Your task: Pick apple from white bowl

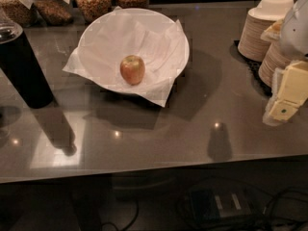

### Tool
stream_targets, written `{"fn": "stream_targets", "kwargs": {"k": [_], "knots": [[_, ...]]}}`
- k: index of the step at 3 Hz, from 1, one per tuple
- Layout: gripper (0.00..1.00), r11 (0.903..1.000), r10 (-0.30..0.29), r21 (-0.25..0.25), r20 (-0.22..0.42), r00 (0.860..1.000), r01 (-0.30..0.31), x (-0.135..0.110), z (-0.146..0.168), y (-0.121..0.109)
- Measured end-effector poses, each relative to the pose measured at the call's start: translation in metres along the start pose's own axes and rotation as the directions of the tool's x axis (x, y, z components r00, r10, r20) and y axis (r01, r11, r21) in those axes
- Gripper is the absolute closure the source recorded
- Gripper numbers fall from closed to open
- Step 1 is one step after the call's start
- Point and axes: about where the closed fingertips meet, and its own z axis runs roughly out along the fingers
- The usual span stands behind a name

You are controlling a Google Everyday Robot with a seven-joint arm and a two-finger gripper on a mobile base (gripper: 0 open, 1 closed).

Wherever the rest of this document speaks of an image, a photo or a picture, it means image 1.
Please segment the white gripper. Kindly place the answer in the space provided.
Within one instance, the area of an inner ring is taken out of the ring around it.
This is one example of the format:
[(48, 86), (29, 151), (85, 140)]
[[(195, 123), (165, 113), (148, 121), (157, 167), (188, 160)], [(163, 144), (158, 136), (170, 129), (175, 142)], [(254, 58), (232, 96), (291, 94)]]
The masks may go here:
[(308, 99), (308, 0), (297, 0), (287, 12), (262, 34), (261, 40), (280, 38), (282, 52), (292, 60), (285, 69), (277, 68), (272, 78), (268, 116), (288, 121)]

